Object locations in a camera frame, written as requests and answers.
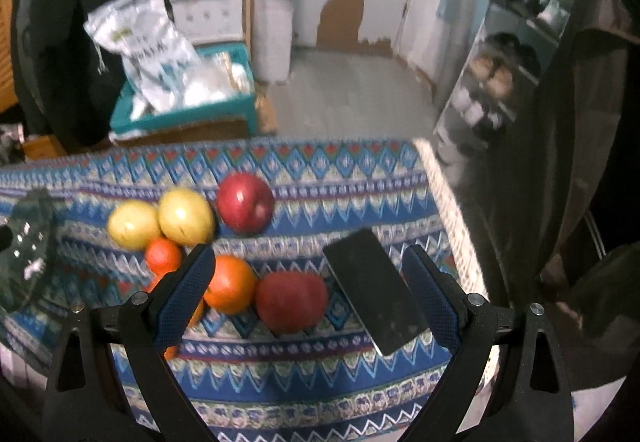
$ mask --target potato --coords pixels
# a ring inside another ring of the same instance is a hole
[[[213,239],[216,219],[204,196],[191,189],[168,190],[158,204],[160,227],[178,245],[193,247]]]
[[[128,200],[117,206],[109,216],[107,232],[127,250],[145,250],[151,240],[162,235],[156,208],[141,200]]]

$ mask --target red apple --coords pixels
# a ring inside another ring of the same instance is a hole
[[[234,173],[220,184],[220,218],[237,234],[255,234],[271,221],[275,199],[264,180],[250,173]]]
[[[255,292],[258,317],[274,334],[295,334],[324,317],[328,292],[317,274],[272,272]]]

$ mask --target black jacket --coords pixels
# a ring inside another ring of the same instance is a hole
[[[109,0],[14,0],[15,91],[30,133],[54,133],[67,151],[90,146],[109,131],[125,81],[121,59],[102,52],[82,24]]]

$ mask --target plastic bag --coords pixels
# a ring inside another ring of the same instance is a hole
[[[169,19],[164,0],[113,0],[89,14],[84,28],[94,42],[120,54],[136,94],[153,113],[228,98],[234,91],[223,71],[196,54],[193,45]],[[149,112],[134,97],[130,118]]]

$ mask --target white sneaker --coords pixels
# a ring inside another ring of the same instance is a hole
[[[551,0],[546,6],[546,9],[543,10],[536,19],[541,21],[551,32],[559,36],[562,34],[564,26],[569,19],[569,13],[560,7],[558,0]]]
[[[474,127],[478,122],[480,122],[480,119],[482,119],[483,117],[484,109],[482,108],[482,104],[477,101],[473,102],[471,106],[469,106],[469,108],[466,110],[466,112],[462,115],[462,118],[471,127]]]
[[[459,111],[460,114],[464,114],[471,106],[472,102],[469,90],[464,87],[454,91],[451,95],[451,105]]]

